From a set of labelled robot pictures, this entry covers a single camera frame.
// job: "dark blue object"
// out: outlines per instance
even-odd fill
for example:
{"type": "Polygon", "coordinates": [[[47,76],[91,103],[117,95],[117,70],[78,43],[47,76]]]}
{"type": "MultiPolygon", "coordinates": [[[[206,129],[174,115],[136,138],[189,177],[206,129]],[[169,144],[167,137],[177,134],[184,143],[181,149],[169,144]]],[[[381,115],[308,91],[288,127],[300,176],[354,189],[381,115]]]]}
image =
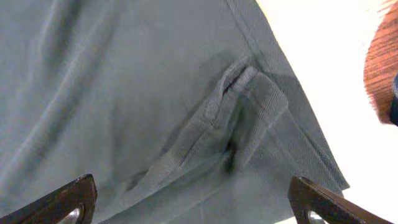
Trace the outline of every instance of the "dark blue object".
{"type": "Polygon", "coordinates": [[[394,97],[392,99],[392,106],[391,106],[391,113],[390,113],[390,120],[395,125],[398,125],[398,75],[394,79],[394,97]]]}

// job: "gray fabric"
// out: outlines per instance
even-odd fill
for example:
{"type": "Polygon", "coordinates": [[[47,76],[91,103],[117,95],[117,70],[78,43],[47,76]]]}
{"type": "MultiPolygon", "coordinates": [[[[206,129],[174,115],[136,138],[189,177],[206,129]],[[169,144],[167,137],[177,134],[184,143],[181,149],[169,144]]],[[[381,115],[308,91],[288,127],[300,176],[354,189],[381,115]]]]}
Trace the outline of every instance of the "gray fabric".
{"type": "Polygon", "coordinates": [[[254,1],[2,1],[0,215],[82,174],[94,223],[274,223],[348,187],[254,1]]]}

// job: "white surface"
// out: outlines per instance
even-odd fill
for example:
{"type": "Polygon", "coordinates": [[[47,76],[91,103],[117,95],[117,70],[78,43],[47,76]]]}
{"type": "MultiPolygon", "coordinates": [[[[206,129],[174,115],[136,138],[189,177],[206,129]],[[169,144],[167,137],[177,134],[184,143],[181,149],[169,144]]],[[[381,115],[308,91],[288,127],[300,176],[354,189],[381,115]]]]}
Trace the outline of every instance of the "white surface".
{"type": "Polygon", "coordinates": [[[257,1],[351,186],[345,198],[398,223],[398,127],[379,123],[363,85],[382,1],[257,1]]]}

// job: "white background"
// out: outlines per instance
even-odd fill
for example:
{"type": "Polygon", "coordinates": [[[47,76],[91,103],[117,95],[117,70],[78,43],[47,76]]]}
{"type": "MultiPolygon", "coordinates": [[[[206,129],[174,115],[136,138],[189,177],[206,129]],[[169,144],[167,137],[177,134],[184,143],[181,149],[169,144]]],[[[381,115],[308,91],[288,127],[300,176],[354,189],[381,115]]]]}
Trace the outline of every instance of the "white background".
{"type": "Polygon", "coordinates": [[[378,10],[391,3],[257,1],[351,186],[345,198],[398,223],[398,127],[380,124],[363,84],[366,52],[387,12],[378,10]]]}

